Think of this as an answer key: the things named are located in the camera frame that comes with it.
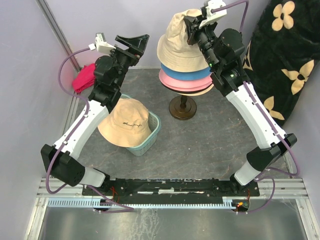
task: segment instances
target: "stacked hats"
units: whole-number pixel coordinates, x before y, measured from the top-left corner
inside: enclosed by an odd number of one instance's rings
[[[151,134],[149,111],[138,100],[120,98],[112,112],[98,125],[110,143],[125,148],[139,146]]]
[[[176,13],[157,46],[161,62],[159,79],[168,89],[187,96],[198,96],[213,88],[210,68],[198,45],[188,45],[185,16],[201,15],[198,9]]]

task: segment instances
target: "red cloth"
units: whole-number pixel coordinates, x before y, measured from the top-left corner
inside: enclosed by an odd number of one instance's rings
[[[76,93],[81,93],[95,83],[95,69],[96,66],[92,63],[89,66],[84,66],[79,72],[78,76],[76,76],[72,82],[72,87]]]

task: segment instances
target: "blue hat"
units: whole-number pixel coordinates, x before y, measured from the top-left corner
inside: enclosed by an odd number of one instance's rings
[[[173,71],[161,63],[161,68],[165,72],[165,74],[167,74],[169,77],[177,80],[183,80],[183,81],[199,80],[199,79],[208,77],[211,74],[210,67],[200,71],[179,72],[179,71]]]

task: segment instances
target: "beige flower print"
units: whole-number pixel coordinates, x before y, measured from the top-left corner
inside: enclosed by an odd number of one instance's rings
[[[285,120],[284,116],[282,116],[280,112],[273,111],[275,106],[275,96],[267,98],[264,101],[263,105],[269,111],[271,117],[273,117],[274,119]]]
[[[253,71],[252,66],[251,66],[251,62],[250,62],[250,45],[251,45],[251,41],[249,42],[249,45],[246,49],[246,54],[243,59],[243,69],[249,69],[249,70]]]
[[[293,1],[286,2],[283,7],[282,4],[275,6],[273,16],[275,20],[272,23],[274,31],[280,31],[284,26],[286,29],[291,29],[294,26],[294,19],[290,16],[295,10],[295,3]]]
[[[307,62],[300,68],[300,71],[288,71],[287,69],[282,69],[281,71],[293,82],[291,86],[291,92],[293,95],[300,92],[304,87],[305,82],[308,80],[312,70],[314,69],[315,61],[311,60]]]

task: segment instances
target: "teal plastic basket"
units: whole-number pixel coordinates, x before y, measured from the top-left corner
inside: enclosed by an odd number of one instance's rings
[[[126,94],[122,94],[121,98],[131,99],[131,97]],[[142,156],[146,153],[146,151],[148,151],[149,148],[151,148],[151,146],[156,142],[157,134],[161,129],[160,118],[151,111],[149,111],[148,125],[151,130],[151,134],[146,138],[146,140],[144,140],[144,142],[139,146],[126,147],[126,149],[128,149],[135,156]]]

